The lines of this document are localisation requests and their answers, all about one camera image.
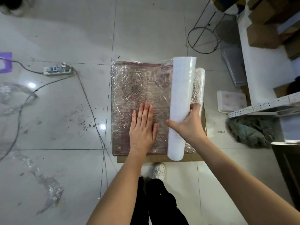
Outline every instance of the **leg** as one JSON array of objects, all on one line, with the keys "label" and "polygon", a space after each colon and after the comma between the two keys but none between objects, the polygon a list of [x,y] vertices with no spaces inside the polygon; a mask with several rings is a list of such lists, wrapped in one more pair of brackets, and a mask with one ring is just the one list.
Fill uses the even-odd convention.
[{"label": "leg", "polygon": [[153,225],[188,225],[185,216],[177,208],[175,197],[167,191],[163,184],[165,169],[164,165],[157,165],[154,174],[155,179],[146,184],[151,222]]},{"label": "leg", "polygon": [[135,207],[130,225],[149,225],[148,204],[146,201],[146,194],[143,188],[144,179],[143,177],[139,177],[139,183],[137,187],[137,200],[135,202]]}]

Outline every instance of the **white tile floor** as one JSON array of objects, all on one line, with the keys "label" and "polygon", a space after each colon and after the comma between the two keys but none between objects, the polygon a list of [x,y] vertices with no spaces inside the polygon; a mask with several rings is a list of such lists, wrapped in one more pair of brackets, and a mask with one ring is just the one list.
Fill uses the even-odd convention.
[{"label": "white tile floor", "polygon": [[[87,221],[100,192],[103,195],[122,166],[116,163],[110,150],[112,59],[166,62],[175,56],[196,56],[197,66],[206,69],[204,103],[208,137],[291,202],[273,152],[245,148],[225,130],[226,115],[217,111],[216,92],[237,89],[221,60],[220,50],[202,55],[186,48],[187,32],[206,2],[37,0],[35,7],[22,18],[0,15],[0,52],[13,52],[15,60],[35,71],[62,61],[72,63],[78,70],[96,127],[108,149],[104,153],[105,169],[93,117],[76,77],[40,89],[39,99],[24,109],[15,149],[30,157],[45,176],[56,178],[64,192],[58,207],[36,215],[47,197],[44,187],[24,163],[6,158],[0,162],[3,224],[84,224]],[[213,45],[204,45],[203,49],[211,49]],[[13,64],[12,73],[0,74],[0,82],[24,86],[34,83],[36,88],[53,79],[30,73],[18,64]],[[20,105],[24,98],[18,94],[12,103]],[[0,111],[7,107],[1,104]],[[16,129],[16,114],[0,117],[0,154],[11,144]],[[175,196],[189,224],[245,224],[204,162],[166,163],[166,167],[166,188]],[[142,174],[148,176],[151,171],[152,165],[145,163]]]}]

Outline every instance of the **right hand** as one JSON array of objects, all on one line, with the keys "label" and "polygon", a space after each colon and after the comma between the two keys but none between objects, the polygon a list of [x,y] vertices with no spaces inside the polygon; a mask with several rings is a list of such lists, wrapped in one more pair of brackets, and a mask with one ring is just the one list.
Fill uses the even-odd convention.
[{"label": "right hand", "polygon": [[191,104],[189,115],[180,123],[167,120],[167,126],[178,132],[178,134],[189,144],[195,143],[196,140],[207,138],[199,116],[200,108],[201,106],[199,103]]}]

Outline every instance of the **shoe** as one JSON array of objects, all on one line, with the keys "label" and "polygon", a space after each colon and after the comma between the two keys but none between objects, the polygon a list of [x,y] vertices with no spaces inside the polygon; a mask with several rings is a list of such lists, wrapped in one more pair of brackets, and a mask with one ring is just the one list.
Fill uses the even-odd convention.
[{"label": "shoe", "polygon": [[166,166],[161,162],[154,165],[153,179],[164,180],[166,175]]}]

